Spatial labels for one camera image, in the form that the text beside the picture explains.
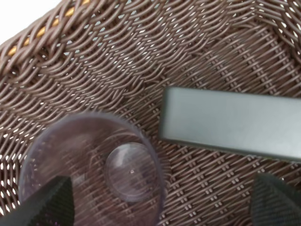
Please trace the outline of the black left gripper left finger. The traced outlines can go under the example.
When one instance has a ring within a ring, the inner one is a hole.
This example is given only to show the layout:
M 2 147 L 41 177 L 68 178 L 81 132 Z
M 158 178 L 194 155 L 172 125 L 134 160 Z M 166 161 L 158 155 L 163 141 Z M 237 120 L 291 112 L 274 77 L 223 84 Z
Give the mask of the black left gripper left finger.
M 75 206 L 71 178 L 57 176 L 0 219 L 2 226 L 72 226 Z

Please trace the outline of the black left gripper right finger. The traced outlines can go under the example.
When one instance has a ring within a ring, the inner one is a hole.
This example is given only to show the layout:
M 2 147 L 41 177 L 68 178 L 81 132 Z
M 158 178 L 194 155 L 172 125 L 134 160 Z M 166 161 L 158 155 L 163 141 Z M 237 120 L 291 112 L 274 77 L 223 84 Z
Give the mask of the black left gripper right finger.
M 271 174 L 258 174 L 253 182 L 250 215 L 254 226 L 299 226 L 301 193 Z

